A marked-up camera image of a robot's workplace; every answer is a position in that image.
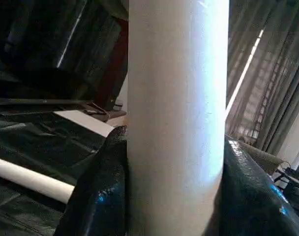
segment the white pipe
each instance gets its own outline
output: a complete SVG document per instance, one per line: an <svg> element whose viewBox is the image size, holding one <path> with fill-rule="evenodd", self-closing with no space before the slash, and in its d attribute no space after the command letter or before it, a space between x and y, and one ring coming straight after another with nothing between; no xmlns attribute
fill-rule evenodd
<svg viewBox="0 0 299 236"><path fill-rule="evenodd" d="M200 236L208 224L216 228L229 1L129 7L129 235Z"/></svg>
<svg viewBox="0 0 299 236"><path fill-rule="evenodd" d="M60 111L60 112L55 112L55 114L63 118L66 118L86 129L89 129L90 131L96 134L102 135L103 137L107 137L108 134L114 129L114 127L77 110Z"/></svg>
<svg viewBox="0 0 299 236"><path fill-rule="evenodd" d="M74 186L0 159L0 177L67 203Z"/></svg>

